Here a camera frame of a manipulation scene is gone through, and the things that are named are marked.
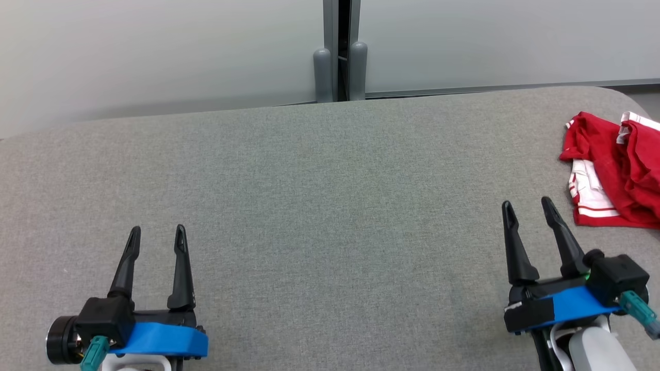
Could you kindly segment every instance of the red and white garment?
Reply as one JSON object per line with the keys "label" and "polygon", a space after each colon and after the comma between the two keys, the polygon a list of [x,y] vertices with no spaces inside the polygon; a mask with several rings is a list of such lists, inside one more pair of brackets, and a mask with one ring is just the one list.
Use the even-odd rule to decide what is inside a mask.
{"label": "red and white garment", "polygon": [[568,187],[578,225],[660,228],[660,152],[652,147],[660,148],[660,124],[628,112],[623,122],[580,112],[566,124],[560,159],[573,161]]}

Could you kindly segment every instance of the white wall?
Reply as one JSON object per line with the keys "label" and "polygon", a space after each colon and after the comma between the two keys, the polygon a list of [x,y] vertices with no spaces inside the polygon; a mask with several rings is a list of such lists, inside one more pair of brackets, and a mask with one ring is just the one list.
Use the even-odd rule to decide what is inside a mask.
{"label": "white wall", "polygon": [[658,0],[361,0],[366,92],[660,78]]}
{"label": "white wall", "polygon": [[4,0],[0,138],[314,100],[322,0]]}

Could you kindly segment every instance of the gray fabric surface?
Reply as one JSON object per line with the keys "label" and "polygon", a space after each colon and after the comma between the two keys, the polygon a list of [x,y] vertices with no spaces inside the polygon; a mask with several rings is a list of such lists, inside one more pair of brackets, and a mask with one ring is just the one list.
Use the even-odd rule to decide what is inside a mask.
{"label": "gray fabric surface", "polygon": [[[500,205],[511,200],[542,277],[560,259],[541,210],[572,224],[564,123],[643,112],[564,87],[114,119],[0,143],[3,370],[50,366],[44,335],[105,295],[142,226],[134,299],[165,308],[186,226],[210,355],[189,370],[536,370],[502,320]],[[660,308],[660,232],[573,227],[630,254]],[[639,370],[657,345],[614,330]]]}

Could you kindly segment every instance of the teal cable connector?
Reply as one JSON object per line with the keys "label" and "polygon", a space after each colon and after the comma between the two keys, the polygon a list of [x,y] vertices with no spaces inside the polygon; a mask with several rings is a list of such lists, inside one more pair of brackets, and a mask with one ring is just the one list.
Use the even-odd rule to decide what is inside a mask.
{"label": "teal cable connector", "polygon": [[657,314],[634,291],[624,291],[619,299],[619,305],[644,326],[651,339],[660,339],[660,322],[657,321]]}
{"label": "teal cable connector", "polygon": [[110,351],[110,342],[105,336],[95,336],[84,353],[81,371],[97,371]]}

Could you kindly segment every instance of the red cloth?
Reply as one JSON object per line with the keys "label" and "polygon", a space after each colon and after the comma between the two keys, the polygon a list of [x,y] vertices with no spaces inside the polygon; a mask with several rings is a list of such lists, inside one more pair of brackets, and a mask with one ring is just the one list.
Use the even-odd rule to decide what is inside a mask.
{"label": "red cloth", "polygon": [[660,218],[660,125],[646,126],[632,120],[621,123],[628,135],[621,135],[624,190],[640,205],[648,207]]}
{"label": "red cloth", "polygon": [[[590,217],[580,215],[576,208],[576,224],[660,229],[660,187],[657,182],[655,187],[652,186],[653,181],[658,180],[658,168],[655,168],[652,176],[647,171],[648,164],[660,164],[651,144],[655,141],[656,146],[660,147],[660,141],[655,137],[640,139],[639,134],[641,131],[642,136],[646,136],[646,129],[653,129],[640,129],[642,125],[627,121],[626,126],[631,133],[626,136],[625,143],[619,145],[616,143],[619,125],[587,112],[580,112],[573,121],[566,133],[560,160],[592,161],[603,190],[619,214],[613,217]],[[574,202],[578,205],[579,195],[577,199],[574,198]]]}

